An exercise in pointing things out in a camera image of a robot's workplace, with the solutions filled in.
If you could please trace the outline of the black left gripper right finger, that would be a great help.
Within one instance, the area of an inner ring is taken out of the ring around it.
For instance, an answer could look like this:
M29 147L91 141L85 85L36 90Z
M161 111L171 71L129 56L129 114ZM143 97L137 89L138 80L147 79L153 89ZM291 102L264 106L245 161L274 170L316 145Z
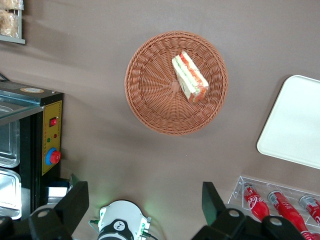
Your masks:
M212 182L202 183L202 211L207 225L193 240L304 240L299 230L280 216L254 220L236 208L227 208Z

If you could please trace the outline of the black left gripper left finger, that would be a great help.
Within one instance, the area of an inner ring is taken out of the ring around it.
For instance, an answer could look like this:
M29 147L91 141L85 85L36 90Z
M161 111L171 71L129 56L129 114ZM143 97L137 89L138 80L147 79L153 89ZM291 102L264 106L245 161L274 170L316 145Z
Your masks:
M42 206L28 219L33 240L71 240L74 231L89 208L89 187L79 181L54 206Z

